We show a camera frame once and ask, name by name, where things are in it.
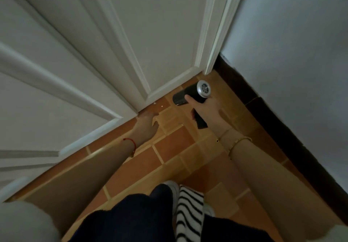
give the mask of gold bracelet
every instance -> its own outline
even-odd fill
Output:
[[[231,130],[231,128],[230,128],[230,129],[227,129],[225,132],[223,132],[222,135],[221,135],[219,138],[217,138],[216,142],[220,142],[221,139],[222,139],[222,137],[223,137],[225,134],[227,134],[228,131],[230,131],[230,130]]]
[[[232,151],[232,149],[239,143],[239,142],[241,142],[243,139],[248,139],[250,142],[253,142],[253,140],[250,138],[250,137],[248,137],[248,136],[244,136],[244,137],[242,137],[242,138],[240,138],[240,139],[237,139],[234,143],[233,143],[233,145],[232,145],[232,147],[230,147],[229,148],[229,150],[228,150],[228,157],[230,158],[230,160],[232,160],[232,158],[231,158],[231,151]]]

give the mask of shoe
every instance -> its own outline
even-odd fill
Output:
[[[172,190],[173,194],[173,216],[176,214],[176,208],[179,201],[179,193],[180,188],[179,185],[174,181],[166,181],[163,184],[168,185],[168,187]]]
[[[214,209],[207,203],[204,203],[203,205],[203,213],[205,213],[208,216],[215,217]]]

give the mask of black hair dryer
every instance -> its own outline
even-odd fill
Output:
[[[199,103],[204,103],[205,100],[211,94],[211,88],[209,83],[206,81],[200,80],[195,84],[190,85],[186,89],[176,93],[173,95],[173,102],[177,106],[187,104],[188,102],[185,100],[185,94],[188,94],[193,99],[195,99]],[[203,120],[203,118],[194,110],[194,118],[197,122],[198,129],[207,128],[207,123]]]

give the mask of hair dryer handle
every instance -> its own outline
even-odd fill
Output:
[[[207,123],[203,120],[203,118],[197,113],[195,109],[194,109],[194,119],[196,120],[198,129],[203,129],[208,127]]]

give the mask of white wall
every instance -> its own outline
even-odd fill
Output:
[[[243,0],[221,52],[348,192],[348,0]]]

